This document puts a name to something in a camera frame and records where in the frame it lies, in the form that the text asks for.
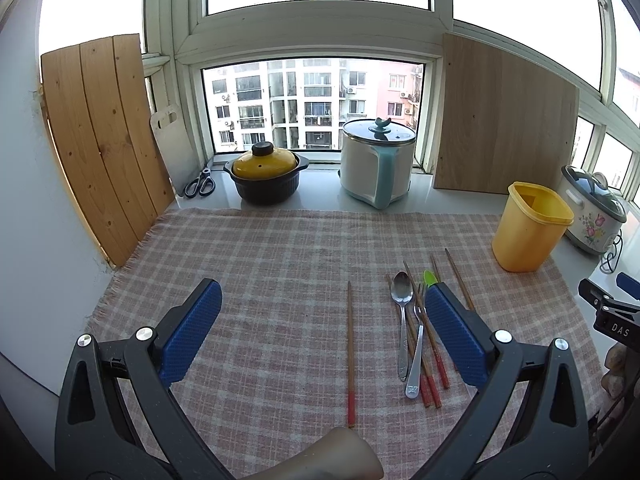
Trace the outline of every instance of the black pot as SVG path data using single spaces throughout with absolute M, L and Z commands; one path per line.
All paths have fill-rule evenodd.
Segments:
M 291 171 L 268 178 L 266 180 L 249 180 L 247 178 L 239 178 L 234 175 L 234 160 L 230 160 L 225 164 L 224 170 L 231 176 L 236 183 L 238 195 L 256 205 L 271 205 L 284 202 L 293 195 L 300 183 L 300 171 L 308 168 L 308 158 L 293 154 L 298 162 L 297 166 Z

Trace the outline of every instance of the yellow plastic container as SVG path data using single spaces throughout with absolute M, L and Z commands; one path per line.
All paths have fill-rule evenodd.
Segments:
M 495 259 L 509 272 L 536 270 L 572 223 L 574 212 L 558 193 L 514 182 L 491 244 Z

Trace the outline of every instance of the countertop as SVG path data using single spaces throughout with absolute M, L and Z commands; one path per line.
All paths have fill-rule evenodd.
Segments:
M 199 207 L 208 209 L 264 209 L 242 200 L 236 191 L 236 185 L 223 171 L 212 171 L 216 190 L 207 197 L 183 199 L 178 197 L 170 208 Z M 506 195 L 434 189 L 433 176 L 429 174 L 412 174 L 411 187 L 407 197 L 393 203 L 384 213 L 452 213 L 452 214 L 501 214 Z M 315 166 L 300 174 L 298 191 L 285 202 L 268 206 L 271 209 L 308 209 L 320 211 L 371 212 L 374 208 L 349 196 L 340 186 L 336 166 Z M 618 268 L 614 274 L 604 274 L 599 268 L 600 260 L 596 256 L 586 254 L 562 237 L 552 252 L 569 290 L 575 291 L 575 298 L 587 325 L 591 328 L 600 362 L 613 341 L 596 332 L 593 327 L 594 309 L 577 295 L 578 283 L 589 278 L 620 301 L 635 303 L 635 300 L 617 288 L 615 276 L 623 271 L 635 278 L 640 278 L 640 234 L 639 221 L 633 213 L 623 227 L 624 248 Z

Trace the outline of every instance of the floral rice cooker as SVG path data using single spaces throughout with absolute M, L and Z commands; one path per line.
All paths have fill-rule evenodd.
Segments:
M 613 243 L 626 212 L 602 173 L 564 166 L 558 194 L 574 212 L 574 224 L 564 234 L 591 254 L 603 254 Z

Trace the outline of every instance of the metal spoon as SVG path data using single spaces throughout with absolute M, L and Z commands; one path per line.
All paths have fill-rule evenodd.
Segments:
M 391 283 L 391 298 L 400 307 L 400 348 L 398 353 L 398 377 L 401 381 L 406 380 L 408 365 L 408 350 L 406 342 L 406 317 L 404 308 L 414 297 L 414 290 L 411 287 L 409 276 L 404 270 L 398 272 Z
M 420 391 L 420 361 L 422 359 L 422 331 L 424 325 L 418 313 L 418 304 L 414 302 L 414 316 L 418 320 L 418 341 L 415 344 L 414 362 L 411 364 L 409 380 L 406 382 L 404 393 L 410 399 L 415 399 Z

